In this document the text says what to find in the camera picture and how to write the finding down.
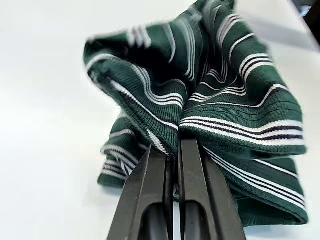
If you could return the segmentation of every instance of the ribbed knit fabric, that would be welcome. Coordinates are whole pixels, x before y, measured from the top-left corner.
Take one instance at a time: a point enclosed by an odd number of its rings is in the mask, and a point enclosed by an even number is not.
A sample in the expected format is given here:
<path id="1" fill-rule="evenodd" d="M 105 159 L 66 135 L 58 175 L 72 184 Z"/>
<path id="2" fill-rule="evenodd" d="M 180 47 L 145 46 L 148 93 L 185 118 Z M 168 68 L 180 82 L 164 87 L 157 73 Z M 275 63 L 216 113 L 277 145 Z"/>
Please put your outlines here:
<path id="1" fill-rule="evenodd" d="M 98 182 L 121 187 L 150 143 L 174 161 L 182 132 L 223 172 L 244 226 L 305 224 L 289 157 L 306 151 L 302 112 L 233 5 L 199 0 L 171 22 L 86 43 L 90 78 L 122 108 Z"/>

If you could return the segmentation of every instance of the striped cloth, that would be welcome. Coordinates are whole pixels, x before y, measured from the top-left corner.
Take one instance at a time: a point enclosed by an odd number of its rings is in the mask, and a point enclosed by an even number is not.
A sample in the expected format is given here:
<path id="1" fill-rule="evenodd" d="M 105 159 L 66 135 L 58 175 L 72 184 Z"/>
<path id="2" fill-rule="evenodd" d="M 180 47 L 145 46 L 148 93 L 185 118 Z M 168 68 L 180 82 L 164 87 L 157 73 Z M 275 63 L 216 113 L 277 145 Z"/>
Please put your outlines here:
<path id="1" fill-rule="evenodd" d="M 292 155 L 302 112 L 266 47 L 230 0 L 199 0 L 175 20 L 85 45 L 88 75 L 122 108 L 98 178 L 121 187 L 152 145 L 177 157 L 195 136 L 223 172 L 244 226 L 308 222 Z"/>

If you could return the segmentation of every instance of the white background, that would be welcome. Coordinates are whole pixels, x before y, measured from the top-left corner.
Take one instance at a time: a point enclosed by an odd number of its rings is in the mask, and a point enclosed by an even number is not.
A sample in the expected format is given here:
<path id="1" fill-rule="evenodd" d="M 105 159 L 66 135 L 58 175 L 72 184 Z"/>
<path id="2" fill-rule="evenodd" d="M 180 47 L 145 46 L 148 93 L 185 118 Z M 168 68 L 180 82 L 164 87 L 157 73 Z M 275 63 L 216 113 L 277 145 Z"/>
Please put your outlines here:
<path id="1" fill-rule="evenodd" d="M 170 20 L 192 3 L 0 2 L 1 240 L 106 239 L 121 191 L 96 184 L 104 162 L 99 151 L 120 109 L 84 71 L 86 38 Z M 296 163 L 310 223 L 249 227 L 247 238 L 317 239 L 319 49 L 289 0 L 239 0 L 236 9 L 268 45 L 301 104 L 308 146 L 308 153 L 297 157 Z"/>

